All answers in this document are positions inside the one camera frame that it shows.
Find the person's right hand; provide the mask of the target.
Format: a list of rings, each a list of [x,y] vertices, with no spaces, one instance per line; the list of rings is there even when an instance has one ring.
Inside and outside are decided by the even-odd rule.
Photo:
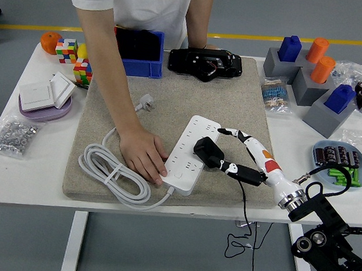
[[[120,128],[120,151],[128,167],[150,181],[161,186],[162,176],[167,176],[165,160],[168,154],[159,136],[141,125]]]

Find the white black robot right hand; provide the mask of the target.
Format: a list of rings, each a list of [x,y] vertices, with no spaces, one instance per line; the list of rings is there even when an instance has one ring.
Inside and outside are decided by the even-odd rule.
[[[301,187],[285,177],[271,153],[256,138],[239,129],[219,128],[217,131],[225,135],[232,135],[244,143],[259,171],[267,177],[265,183],[273,189],[274,201],[280,208],[287,208],[288,202],[296,197],[296,192],[301,190]]]

